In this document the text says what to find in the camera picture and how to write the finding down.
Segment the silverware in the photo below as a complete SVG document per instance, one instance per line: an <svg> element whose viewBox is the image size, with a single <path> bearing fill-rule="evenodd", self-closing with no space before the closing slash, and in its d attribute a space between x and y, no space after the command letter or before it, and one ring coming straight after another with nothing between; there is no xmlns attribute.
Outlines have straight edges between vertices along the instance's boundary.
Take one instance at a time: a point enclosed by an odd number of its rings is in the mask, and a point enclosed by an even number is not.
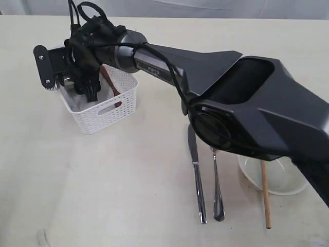
<svg viewBox="0 0 329 247"><path fill-rule="evenodd" d="M188 132L187 136L188 136L189 148L192 157L192 164L194 168L196 196L197 196L197 204L199 208L200 220L202 224L206 224L207 223L206 208L205 208L204 193L202 190L202 183L201 183L201 176L199 169L199 158L197 155L196 137L195 137L195 132L191 125L189 125L187 132Z"/></svg>
<svg viewBox="0 0 329 247"><path fill-rule="evenodd" d="M218 178L217 159L216 159L217 150L215 148L211 148L211 149L212 149L212 153L214 156L214 168L215 168L214 219L216 221L223 221L225 218L225 213L224 213L224 207L223 207L220 180Z"/></svg>

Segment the chopstick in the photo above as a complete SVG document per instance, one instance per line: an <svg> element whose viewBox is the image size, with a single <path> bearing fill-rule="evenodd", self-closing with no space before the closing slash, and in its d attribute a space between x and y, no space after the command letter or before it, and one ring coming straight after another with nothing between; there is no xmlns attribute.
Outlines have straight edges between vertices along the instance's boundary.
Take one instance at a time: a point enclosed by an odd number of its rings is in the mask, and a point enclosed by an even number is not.
<svg viewBox="0 0 329 247"><path fill-rule="evenodd" d="M267 186L267 172L265 161L261 161L262 164L262 176L263 176L263 196L264 196L264 206L265 206L265 219L266 228L271 229L271 214L269 210L269 199L268 199L268 186Z"/></svg>

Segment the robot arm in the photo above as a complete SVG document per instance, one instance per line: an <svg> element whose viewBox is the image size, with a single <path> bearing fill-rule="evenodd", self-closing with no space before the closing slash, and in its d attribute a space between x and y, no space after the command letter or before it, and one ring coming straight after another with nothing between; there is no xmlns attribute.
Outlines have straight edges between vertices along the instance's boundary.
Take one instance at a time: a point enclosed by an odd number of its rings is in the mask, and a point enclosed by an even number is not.
<svg viewBox="0 0 329 247"><path fill-rule="evenodd" d="M81 3L82 16L83 5L95 7ZM288 156L329 205L329 105L298 84L279 60L151 45L97 10L100 16L85 18L65 47L34 49L45 88L56 89L71 77L77 92L93 101L101 64L145 71L177 88L183 114L205 143L267 161Z"/></svg>

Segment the white basket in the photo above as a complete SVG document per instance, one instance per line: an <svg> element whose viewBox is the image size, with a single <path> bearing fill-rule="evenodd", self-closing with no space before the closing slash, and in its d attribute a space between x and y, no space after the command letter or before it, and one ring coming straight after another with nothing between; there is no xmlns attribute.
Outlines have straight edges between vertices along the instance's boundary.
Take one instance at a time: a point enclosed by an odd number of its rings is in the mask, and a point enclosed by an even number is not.
<svg viewBox="0 0 329 247"><path fill-rule="evenodd" d="M86 110L76 111L77 106L64 87L60 87L64 104L72 114L78 126L85 134L93 134L100 131L130 115L136 111L136 98L138 81L131 74L127 74L113 67L106 67L113 84L121 93L100 102ZM114 104L122 102L121 106L115 108Z"/></svg>

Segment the table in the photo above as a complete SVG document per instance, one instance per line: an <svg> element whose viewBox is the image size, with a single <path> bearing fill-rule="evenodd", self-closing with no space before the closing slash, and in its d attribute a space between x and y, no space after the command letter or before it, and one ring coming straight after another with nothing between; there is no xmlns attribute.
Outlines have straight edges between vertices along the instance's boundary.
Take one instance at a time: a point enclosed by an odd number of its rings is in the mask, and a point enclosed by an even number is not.
<svg viewBox="0 0 329 247"><path fill-rule="evenodd" d="M237 50L275 57L303 86L329 100L329 21L111 18L150 43L200 52ZM138 108L91 136L80 132L56 92L40 84L32 50L61 45L69 18L0 16L0 246L329 246L329 209L311 186L262 194L218 156L226 210L215 222L213 163L198 140L208 224L197 213L188 119L174 87L146 73Z"/></svg>

